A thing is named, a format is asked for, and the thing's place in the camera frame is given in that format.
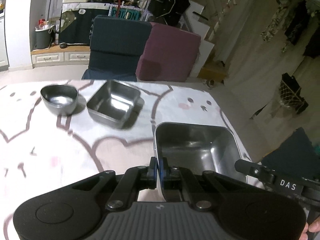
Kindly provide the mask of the person right hand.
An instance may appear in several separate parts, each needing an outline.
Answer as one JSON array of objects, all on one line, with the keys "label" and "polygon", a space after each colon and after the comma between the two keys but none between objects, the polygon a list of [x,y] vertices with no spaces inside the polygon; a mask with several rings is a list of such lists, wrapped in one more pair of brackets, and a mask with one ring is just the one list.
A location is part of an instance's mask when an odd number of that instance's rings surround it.
[{"label": "person right hand", "polygon": [[310,225],[306,223],[305,228],[299,238],[299,240],[308,240],[313,233],[320,231],[320,217],[315,219]]}]

